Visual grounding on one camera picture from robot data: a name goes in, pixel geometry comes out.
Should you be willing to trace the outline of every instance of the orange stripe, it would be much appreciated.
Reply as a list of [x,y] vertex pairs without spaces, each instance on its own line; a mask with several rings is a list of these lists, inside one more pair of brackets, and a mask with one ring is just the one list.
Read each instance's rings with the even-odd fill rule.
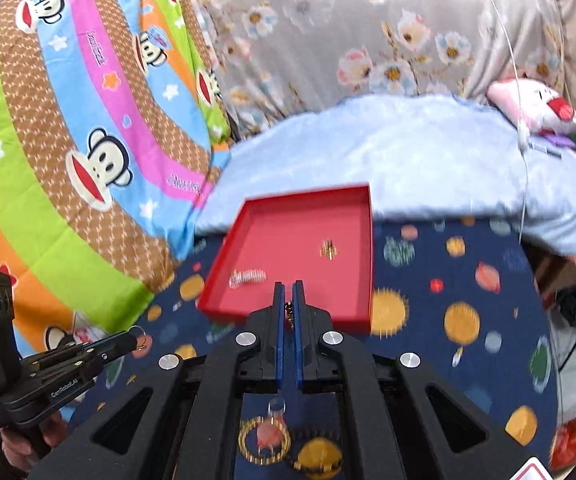
[[[170,38],[170,41],[174,42],[174,37],[170,32],[170,29],[167,26],[165,19],[161,15],[161,11],[157,6],[156,1],[142,0],[142,6],[143,7],[152,6],[153,9],[152,12],[148,12],[146,14],[143,13],[140,14],[139,19],[142,30],[147,30],[148,27],[155,25],[157,27],[162,28],[167,37]],[[188,63],[185,62],[185,59],[183,59],[183,56],[181,56],[181,54],[176,48],[167,50],[165,51],[165,53],[167,54],[167,62],[177,73],[181,81],[183,81],[183,84],[186,86],[186,88],[188,88],[190,93],[194,96],[194,100],[197,101],[197,85],[194,82],[194,74],[190,69],[190,67],[188,66]]]
[[15,327],[33,348],[44,351],[46,328],[56,325],[69,332],[74,314],[36,278],[0,231],[0,265],[2,264],[6,264],[10,273],[18,280],[13,291]]

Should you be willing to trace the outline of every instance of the round metal bolt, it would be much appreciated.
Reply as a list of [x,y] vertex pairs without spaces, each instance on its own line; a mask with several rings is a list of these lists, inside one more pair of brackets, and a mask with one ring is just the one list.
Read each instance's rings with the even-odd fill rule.
[[399,357],[399,361],[406,368],[417,368],[418,365],[421,364],[421,358],[413,352],[406,352],[405,354],[401,355],[401,357]]
[[338,345],[341,341],[343,341],[343,336],[334,330],[324,334],[324,342],[328,345]]
[[166,354],[159,358],[159,368],[164,370],[172,370],[177,368],[180,363],[179,357],[175,354]]
[[256,340],[257,336],[252,332],[242,332],[235,338],[235,341],[241,346],[254,345]]

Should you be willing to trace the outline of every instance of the pink plush toy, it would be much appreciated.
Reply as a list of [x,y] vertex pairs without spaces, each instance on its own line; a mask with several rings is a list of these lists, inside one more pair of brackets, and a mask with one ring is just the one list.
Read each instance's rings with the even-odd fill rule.
[[[557,92],[541,81],[519,79],[523,120],[531,134],[576,134],[576,111]],[[519,95],[513,79],[490,85],[487,97],[515,126],[519,120]]]

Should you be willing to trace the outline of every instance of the white cable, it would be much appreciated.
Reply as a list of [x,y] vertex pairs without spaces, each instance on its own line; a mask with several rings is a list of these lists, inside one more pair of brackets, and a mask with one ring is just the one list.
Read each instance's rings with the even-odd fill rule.
[[501,24],[501,28],[503,29],[503,34],[505,35],[505,41],[508,42],[508,48],[510,49],[510,59],[512,60],[512,68],[514,69],[514,80],[517,84],[517,100],[519,102],[519,119],[517,120],[517,143],[519,145],[519,151],[521,152],[521,158],[523,159],[523,165],[526,168],[526,187],[523,191],[523,206],[521,207],[521,224],[519,227],[519,243],[521,242],[521,237],[523,236],[523,226],[526,217],[526,207],[528,201],[528,163],[526,162],[525,151],[528,149],[528,138],[530,137],[530,129],[528,125],[523,120],[523,107],[521,105],[521,88],[519,85],[519,71],[517,70],[517,62],[514,59],[514,49],[512,48],[512,41],[510,41],[510,36],[508,35],[508,31],[503,24],[503,20],[501,19],[501,14],[499,13],[499,9],[496,8],[496,4],[494,0],[490,0],[492,4],[492,8],[494,9],[494,13]]

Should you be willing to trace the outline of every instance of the white card with red border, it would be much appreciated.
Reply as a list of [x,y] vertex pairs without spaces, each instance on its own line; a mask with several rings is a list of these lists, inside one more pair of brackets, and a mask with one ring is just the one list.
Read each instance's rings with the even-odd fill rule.
[[532,457],[510,480],[552,480],[552,477],[538,458]]

